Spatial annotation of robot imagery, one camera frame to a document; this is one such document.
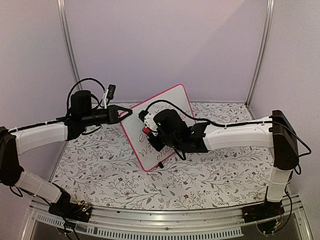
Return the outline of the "red whiteboard eraser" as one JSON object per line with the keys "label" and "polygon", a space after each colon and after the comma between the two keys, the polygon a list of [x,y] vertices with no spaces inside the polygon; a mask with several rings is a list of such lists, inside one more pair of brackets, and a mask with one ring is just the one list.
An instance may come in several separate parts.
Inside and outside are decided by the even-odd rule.
{"label": "red whiteboard eraser", "polygon": [[151,130],[150,130],[149,128],[147,128],[147,127],[144,127],[144,128],[142,129],[142,131],[143,131],[146,135],[150,135],[150,134],[151,134]]}

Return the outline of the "pink framed whiteboard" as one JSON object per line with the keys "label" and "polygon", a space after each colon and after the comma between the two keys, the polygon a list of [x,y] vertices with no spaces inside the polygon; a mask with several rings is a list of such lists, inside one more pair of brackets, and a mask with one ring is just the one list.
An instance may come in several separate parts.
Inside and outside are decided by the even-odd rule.
{"label": "pink framed whiteboard", "polygon": [[175,151],[168,146],[161,151],[156,151],[143,132],[145,124],[139,119],[139,113],[156,100],[167,100],[186,114],[194,115],[187,91],[182,84],[175,85],[131,108],[132,114],[122,120],[120,124],[142,170],[145,172],[151,172],[158,167],[159,162],[164,162],[175,154]]}

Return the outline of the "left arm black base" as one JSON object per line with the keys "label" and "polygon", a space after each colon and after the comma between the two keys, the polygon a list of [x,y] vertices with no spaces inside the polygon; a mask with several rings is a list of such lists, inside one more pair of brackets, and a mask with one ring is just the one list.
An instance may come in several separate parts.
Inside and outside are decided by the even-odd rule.
{"label": "left arm black base", "polygon": [[63,219],[70,219],[88,223],[92,213],[92,205],[80,202],[71,202],[71,196],[63,192],[56,203],[51,203],[48,212]]}

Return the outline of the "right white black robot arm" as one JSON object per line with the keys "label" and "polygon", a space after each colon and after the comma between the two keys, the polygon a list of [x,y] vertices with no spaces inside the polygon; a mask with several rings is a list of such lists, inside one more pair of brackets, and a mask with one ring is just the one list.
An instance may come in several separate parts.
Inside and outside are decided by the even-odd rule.
{"label": "right white black robot arm", "polygon": [[147,112],[139,118],[155,150],[159,152],[170,147],[181,159],[185,159],[187,153],[207,153],[223,148],[272,148],[274,159],[266,201],[258,208],[262,218],[269,218],[278,210],[290,175],[299,162],[295,132],[287,120],[276,122],[277,117],[285,117],[281,111],[273,113],[270,117],[229,124],[199,118],[192,126],[187,126],[174,109],[165,109],[156,115]]}

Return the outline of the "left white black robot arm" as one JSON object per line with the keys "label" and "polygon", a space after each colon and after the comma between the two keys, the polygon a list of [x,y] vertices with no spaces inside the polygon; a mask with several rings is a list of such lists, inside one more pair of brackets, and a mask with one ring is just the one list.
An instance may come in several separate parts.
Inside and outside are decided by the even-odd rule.
{"label": "left white black robot arm", "polygon": [[89,135],[88,127],[114,125],[129,117],[129,108],[110,105],[113,90],[105,90],[97,106],[89,90],[70,92],[67,96],[66,115],[53,121],[7,129],[0,128],[0,181],[5,186],[16,187],[35,197],[54,203],[55,209],[63,216],[74,213],[74,205],[63,198],[63,191],[40,176],[24,169],[19,157],[38,148],[55,143],[68,142],[80,136]]}

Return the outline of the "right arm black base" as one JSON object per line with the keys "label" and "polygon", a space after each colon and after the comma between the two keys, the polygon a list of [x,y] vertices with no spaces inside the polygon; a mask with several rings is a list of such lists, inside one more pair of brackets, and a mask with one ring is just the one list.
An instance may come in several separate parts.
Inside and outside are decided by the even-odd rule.
{"label": "right arm black base", "polygon": [[265,200],[263,203],[244,206],[241,211],[245,223],[256,222],[256,227],[260,233],[273,235],[288,224],[292,216],[293,204],[290,202],[290,209],[286,219],[282,201],[270,202]]}

